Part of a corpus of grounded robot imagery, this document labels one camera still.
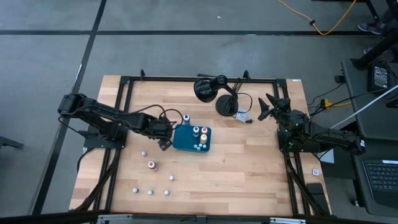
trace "robotic arm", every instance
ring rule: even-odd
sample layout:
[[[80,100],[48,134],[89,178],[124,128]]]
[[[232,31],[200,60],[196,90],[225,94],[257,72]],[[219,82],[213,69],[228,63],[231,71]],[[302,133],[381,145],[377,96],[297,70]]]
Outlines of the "robotic arm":
[[[274,108],[270,110],[269,105],[259,98],[261,114],[258,120],[271,116],[280,124],[278,138],[282,149],[289,152],[325,152],[340,147],[355,155],[364,153],[364,148],[360,146],[360,137],[354,133],[315,124],[305,113],[290,110],[289,98],[280,100],[269,94],[267,98]]]
[[[94,132],[78,131],[86,139],[96,138],[106,142],[123,142],[121,145],[124,145],[126,131],[131,130],[147,136],[149,139],[160,139],[160,148],[163,151],[166,150],[171,146],[172,125],[175,122],[170,122],[164,113],[161,114],[163,116],[156,118],[140,111],[142,110],[125,113],[119,109],[98,103],[83,94],[65,95],[58,109],[62,118],[80,118],[96,129]]]

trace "person's foot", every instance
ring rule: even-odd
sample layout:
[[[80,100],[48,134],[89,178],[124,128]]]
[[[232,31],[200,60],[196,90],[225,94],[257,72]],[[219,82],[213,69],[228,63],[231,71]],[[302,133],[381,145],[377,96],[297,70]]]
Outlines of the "person's foot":
[[[361,31],[371,32],[372,34],[376,34],[376,35],[381,35],[383,33],[383,29],[380,28],[375,23],[363,23],[363,24],[358,25],[358,28]]]
[[[368,53],[369,51],[371,51],[372,49],[373,49],[373,47],[363,49],[363,53],[364,53],[364,54],[367,54],[367,53]]]

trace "gray floor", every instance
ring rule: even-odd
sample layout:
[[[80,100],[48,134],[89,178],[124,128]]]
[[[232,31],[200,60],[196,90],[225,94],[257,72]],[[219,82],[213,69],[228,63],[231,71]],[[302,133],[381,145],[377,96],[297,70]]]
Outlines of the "gray floor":
[[[349,3],[289,1],[292,7],[328,30]],[[383,1],[373,1],[382,14]],[[91,30],[100,0],[0,0],[0,29]],[[338,30],[357,30],[372,21],[364,4],[355,5]],[[312,30],[308,21],[275,1],[108,0],[100,30]],[[23,142],[23,151],[0,153],[0,216],[29,213],[37,184],[58,128],[56,109],[75,81],[88,36],[0,35],[0,136]],[[80,92],[96,98],[103,75],[194,76],[197,73],[240,77],[299,78],[307,101],[337,86],[340,61],[360,57],[377,37],[140,35],[97,36]],[[346,98],[345,85],[327,98]],[[334,108],[315,121],[331,126],[352,112]],[[74,121],[71,125],[85,128]],[[45,213],[65,212],[76,178],[83,139],[68,132]],[[351,206],[351,182],[326,179],[332,212],[341,218],[397,223]]]

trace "wooden tabletop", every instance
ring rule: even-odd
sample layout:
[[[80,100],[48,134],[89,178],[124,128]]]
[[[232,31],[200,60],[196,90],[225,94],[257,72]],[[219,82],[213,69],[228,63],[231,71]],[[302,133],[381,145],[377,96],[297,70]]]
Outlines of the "wooden tabletop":
[[[114,106],[120,76],[105,75],[98,101]],[[292,109],[308,114],[300,80],[287,80]],[[170,147],[161,151],[157,141],[129,132],[122,150],[115,185],[112,212],[167,213],[206,215],[291,216],[289,188],[282,153],[279,151],[275,120],[258,121],[260,107],[257,98],[267,104],[266,93],[273,87],[266,83],[243,83],[241,93],[250,94],[253,106],[248,119],[252,124],[226,118],[215,110],[215,102],[202,103],[193,92],[192,82],[134,82],[129,111],[160,104],[189,114],[191,125],[212,129],[211,150],[206,154],[178,151]],[[220,90],[218,96],[227,94]],[[239,107],[248,109],[248,96],[239,96]],[[158,116],[161,110],[151,108],[145,113]],[[171,120],[180,121],[173,111]],[[79,206],[98,181],[104,149],[95,149],[82,160],[70,208]],[[320,163],[313,155],[301,153],[303,173],[307,183],[321,183],[326,193]],[[158,171],[150,170],[149,161],[156,161]],[[320,171],[312,175],[312,169]],[[139,193],[132,192],[138,188]],[[295,186],[299,211],[303,213],[300,191]],[[104,207],[103,193],[100,208]]]

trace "black lamp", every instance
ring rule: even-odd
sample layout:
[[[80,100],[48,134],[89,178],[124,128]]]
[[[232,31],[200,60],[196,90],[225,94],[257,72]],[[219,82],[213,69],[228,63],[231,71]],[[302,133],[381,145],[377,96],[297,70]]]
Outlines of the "black lamp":
[[[238,95],[227,83],[228,79],[224,75],[200,78],[193,84],[193,91],[200,101],[209,103],[216,98],[218,90],[224,88],[231,95],[220,96],[216,102],[216,110],[223,116],[232,116],[238,111]]]

